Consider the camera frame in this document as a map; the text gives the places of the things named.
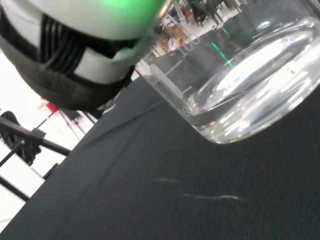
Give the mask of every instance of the person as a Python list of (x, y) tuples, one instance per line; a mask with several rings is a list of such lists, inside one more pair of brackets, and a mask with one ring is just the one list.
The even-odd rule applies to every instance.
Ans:
[(202, 5), (200, 0), (187, 0), (188, 4), (190, 5), (193, 16), (197, 24), (203, 25), (203, 22), (206, 20), (207, 11), (205, 10), (204, 6)]

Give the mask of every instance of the green light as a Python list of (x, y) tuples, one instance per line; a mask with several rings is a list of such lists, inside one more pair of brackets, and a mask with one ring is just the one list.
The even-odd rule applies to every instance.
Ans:
[(161, 9), (164, 0), (99, 0), (105, 8), (111, 9), (115, 14), (127, 15), (142, 19), (154, 18)]
[(227, 32), (227, 30), (225, 30), (224, 28), (222, 28), (222, 30), (227, 34), (227, 36), (230, 38), (230, 34)]
[(220, 50), (220, 48), (214, 42), (212, 42), (212, 46), (220, 53), (220, 55), (224, 58), (224, 60), (226, 60), (226, 62), (231, 67), (233, 67), (232, 63), (227, 59), (227, 57), (224, 55), (224, 53)]

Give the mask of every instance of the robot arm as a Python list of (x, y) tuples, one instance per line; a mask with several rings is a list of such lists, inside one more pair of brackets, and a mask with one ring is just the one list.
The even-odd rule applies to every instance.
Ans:
[(96, 109), (129, 84), (171, 2), (1, 0), (0, 47), (44, 99)]

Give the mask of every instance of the black table surface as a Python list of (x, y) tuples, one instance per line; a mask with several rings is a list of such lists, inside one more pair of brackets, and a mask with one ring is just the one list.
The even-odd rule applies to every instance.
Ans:
[(319, 102), (218, 145), (138, 79), (0, 240), (320, 239)]

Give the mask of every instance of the measurement marking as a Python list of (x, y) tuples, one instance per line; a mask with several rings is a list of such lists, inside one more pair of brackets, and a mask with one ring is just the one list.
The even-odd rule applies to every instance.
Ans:
[(188, 92), (189, 90), (192, 89), (192, 86), (188, 87), (186, 90), (184, 90), (182, 93), (185, 94), (186, 92)]
[(173, 66), (169, 71), (165, 73), (166, 76), (168, 76), (173, 70), (175, 70), (179, 65), (182, 64), (182, 60), (178, 61), (176, 65)]

